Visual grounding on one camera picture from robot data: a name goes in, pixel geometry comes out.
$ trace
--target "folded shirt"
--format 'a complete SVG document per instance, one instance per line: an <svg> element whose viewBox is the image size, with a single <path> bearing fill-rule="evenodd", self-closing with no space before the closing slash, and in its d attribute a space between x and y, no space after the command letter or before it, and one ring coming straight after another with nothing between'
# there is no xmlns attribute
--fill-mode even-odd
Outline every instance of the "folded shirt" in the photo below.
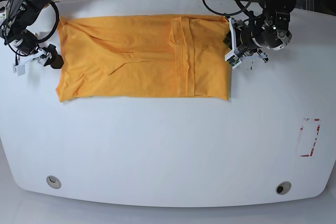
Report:
<svg viewBox="0 0 336 224"><path fill-rule="evenodd" d="M224 17L154 15L60 19L59 100L217 97L228 100Z"/></svg>

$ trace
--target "white table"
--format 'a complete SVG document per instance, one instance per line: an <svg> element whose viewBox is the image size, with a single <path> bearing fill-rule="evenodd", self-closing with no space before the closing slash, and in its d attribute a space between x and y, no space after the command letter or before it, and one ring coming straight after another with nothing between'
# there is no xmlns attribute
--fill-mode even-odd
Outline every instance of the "white table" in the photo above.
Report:
<svg viewBox="0 0 336 224"><path fill-rule="evenodd" d="M231 1L209 4L237 10ZM208 14L201 0L58 6L68 18ZM47 33L53 22L46 8L31 31ZM233 71L228 102L94 97L59 103L59 70L35 62L17 77L13 53L0 45L0 137L15 181L38 193L139 206L235 206L320 194L336 159L336 18L294 10L290 30L290 45L267 51L267 64L245 61ZM49 42L59 50L57 34ZM317 124L313 155L301 157L311 150ZM49 175L60 179L60 189L47 185ZM291 190L278 195L276 187L287 181Z"/></svg>

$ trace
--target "orange fabric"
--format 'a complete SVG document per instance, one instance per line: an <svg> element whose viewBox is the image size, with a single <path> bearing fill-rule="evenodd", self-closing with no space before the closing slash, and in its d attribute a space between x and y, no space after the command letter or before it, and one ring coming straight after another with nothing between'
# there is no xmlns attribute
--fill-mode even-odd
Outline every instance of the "orange fabric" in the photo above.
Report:
<svg viewBox="0 0 336 224"><path fill-rule="evenodd" d="M155 15L61 18L59 100L218 97L228 100L225 18Z"/></svg>

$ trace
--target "metal grommet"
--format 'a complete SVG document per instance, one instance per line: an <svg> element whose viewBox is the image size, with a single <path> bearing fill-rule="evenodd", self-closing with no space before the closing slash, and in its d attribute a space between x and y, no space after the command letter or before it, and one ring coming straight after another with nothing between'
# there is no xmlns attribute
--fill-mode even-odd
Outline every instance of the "metal grommet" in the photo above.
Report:
<svg viewBox="0 0 336 224"><path fill-rule="evenodd" d="M61 188L61 181L59 181L59 179L54 176L47 177L47 184L53 189Z"/></svg>
<svg viewBox="0 0 336 224"><path fill-rule="evenodd" d="M290 182L282 182L280 185L277 186L275 192L279 195L284 195L289 192L292 184Z"/></svg>

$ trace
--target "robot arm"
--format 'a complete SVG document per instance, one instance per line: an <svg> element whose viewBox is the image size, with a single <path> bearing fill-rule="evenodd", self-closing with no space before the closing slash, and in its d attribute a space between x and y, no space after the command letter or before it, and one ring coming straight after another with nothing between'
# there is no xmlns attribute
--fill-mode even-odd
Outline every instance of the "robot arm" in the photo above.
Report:
<svg viewBox="0 0 336 224"><path fill-rule="evenodd" d="M38 39L26 28L32 25L37 19L41 10L51 4L56 13L56 23L50 34ZM43 66L51 65L55 69L63 66L63 60L56 52L56 47L49 45L47 48L41 48L39 43L48 40L55 32L59 14L53 0L10 0L8 8L3 10L3 22L1 24L1 37L5 40L5 44L9 44L10 48L15 52L16 56L26 57L26 60L20 61L16 58L14 70L19 75L25 72L24 64L29 61L37 60Z"/></svg>
<svg viewBox="0 0 336 224"><path fill-rule="evenodd" d="M230 30L224 43L230 46L231 51L225 56L233 68L244 59L263 58L268 61L267 55L261 48L280 50L291 40L289 31L290 12L294 9L296 0L258 0L263 13L255 16L253 12L245 11L247 20L229 19ZM243 5L239 0L236 3L240 8Z"/></svg>
<svg viewBox="0 0 336 224"><path fill-rule="evenodd" d="M239 0L235 1L241 8L241 12L244 11L249 18L244 22L229 19L231 32L224 42L230 46L231 51L225 56L225 60L233 68L248 57L263 58L267 62L267 55L261 51L261 48L279 50L291 40L288 27L290 12L294 9L296 0L259 0L263 9L263 13L259 16L246 10ZM40 11L48 4L51 4L55 10L56 22L47 37L38 39L26 27L35 22ZM59 14L53 0L10 0L7 6L9 6L8 9L0 12L0 23L2 22L0 36L16 54L14 70L18 75L25 72L24 65L32 60L37 60L43 66L51 65L55 69L61 68L63 60L57 54L56 47L49 45L47 48L41 48L39 46L39 43L51 37L58 24ZM26 60L20 61L17 56L26 57Z"/></svg>

